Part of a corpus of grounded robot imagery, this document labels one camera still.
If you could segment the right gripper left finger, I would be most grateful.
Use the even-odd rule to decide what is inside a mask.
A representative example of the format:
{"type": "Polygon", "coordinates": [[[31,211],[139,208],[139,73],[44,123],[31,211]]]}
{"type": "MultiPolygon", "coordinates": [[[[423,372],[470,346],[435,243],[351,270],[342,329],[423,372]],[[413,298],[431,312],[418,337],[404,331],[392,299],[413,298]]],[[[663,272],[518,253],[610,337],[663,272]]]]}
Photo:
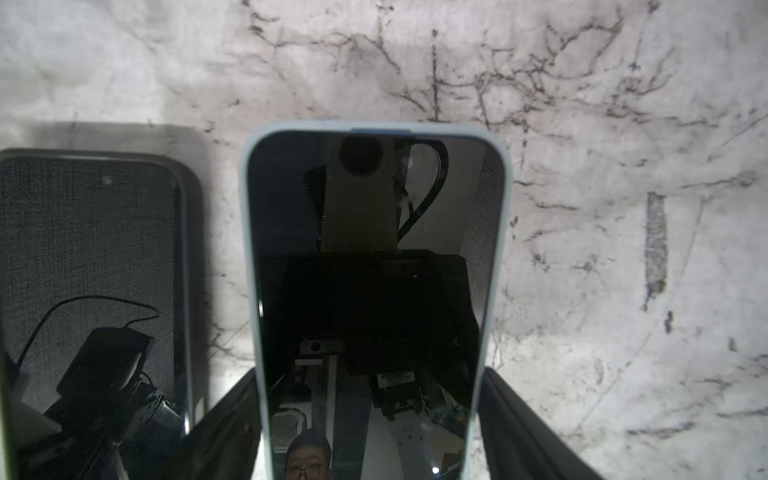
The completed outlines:
{"type": "Polygon", "coordinates": [[[250,479],[261,438],[253,369],[185,437],[157,469],[159,479],[250,479]]]}

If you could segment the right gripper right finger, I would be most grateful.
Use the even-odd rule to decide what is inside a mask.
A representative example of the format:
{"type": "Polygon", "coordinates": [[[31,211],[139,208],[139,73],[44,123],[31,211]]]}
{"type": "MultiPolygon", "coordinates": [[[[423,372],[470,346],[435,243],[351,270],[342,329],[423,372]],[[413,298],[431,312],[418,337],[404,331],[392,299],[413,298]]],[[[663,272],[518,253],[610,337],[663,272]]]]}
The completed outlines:
{"type": "Polygon", "coordinates": [[[601,479],[490,367],[483,372],[478,414],[492,479],[601,479]]]}

